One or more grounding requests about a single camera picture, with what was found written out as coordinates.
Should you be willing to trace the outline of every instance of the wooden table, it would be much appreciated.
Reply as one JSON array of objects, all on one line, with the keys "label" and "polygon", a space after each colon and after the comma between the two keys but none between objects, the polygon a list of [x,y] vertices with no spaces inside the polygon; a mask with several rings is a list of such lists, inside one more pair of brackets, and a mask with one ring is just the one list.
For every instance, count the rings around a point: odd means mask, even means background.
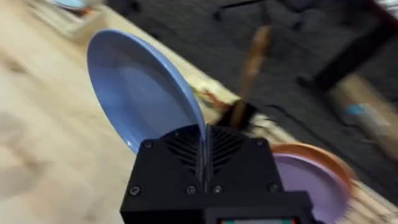
[{"label": "wooden table", "polygon": [[[108,27],[148,41],[199,92],[206,88],[225,103],[237,99],[134,24],[104,11]],[[60,37],[28,14],[22,0],[0,0],[0,27],[0,223],[122,223],[118,210],[135,155],[97,102],[86,43]],[[199,102],[207,122],[218,119]],[[271,142],[294,141],[279,128],[273,136]],[[360,192],[370,197],[372,191]],[[366,201],[378,212],[362,208],[364,214],[374,219],[395,211],[376,196]]]}]

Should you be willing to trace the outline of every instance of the wooden stick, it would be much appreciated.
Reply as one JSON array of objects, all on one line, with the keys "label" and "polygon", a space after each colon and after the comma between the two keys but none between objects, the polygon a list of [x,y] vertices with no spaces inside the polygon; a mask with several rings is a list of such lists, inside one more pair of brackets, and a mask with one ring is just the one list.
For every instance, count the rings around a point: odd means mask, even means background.
[{"label": "wooden stick", "polygon": [[240,125],[246,105],[244,99],[246,98],[252,81],[259,73],[262,61],[264,60],[264,52],[269,45],[270,33],[269,25],[263,25],[260,26],[254,34],[251,48],[243,67],[243,81],[239,92],[241,100],[236,104],[231,117],[230,126],[232,128],[238,128]]}]

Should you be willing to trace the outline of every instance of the blue plate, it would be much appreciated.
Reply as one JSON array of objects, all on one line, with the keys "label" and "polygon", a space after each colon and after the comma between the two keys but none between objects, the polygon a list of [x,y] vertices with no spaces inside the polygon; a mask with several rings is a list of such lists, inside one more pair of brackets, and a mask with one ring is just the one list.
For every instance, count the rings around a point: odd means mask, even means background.
[{"label": "blue plate", "polygon": [[88,46],[91,83],[109,121],[135,153],[145,139],[205,121],[188,83],[142,39],[105,29]]},{"label": "blue plate", "polygon": [[55,3],[61,6],[70,7],[72,9],[83,9],[87,6],[84,0],[54,0]]}]

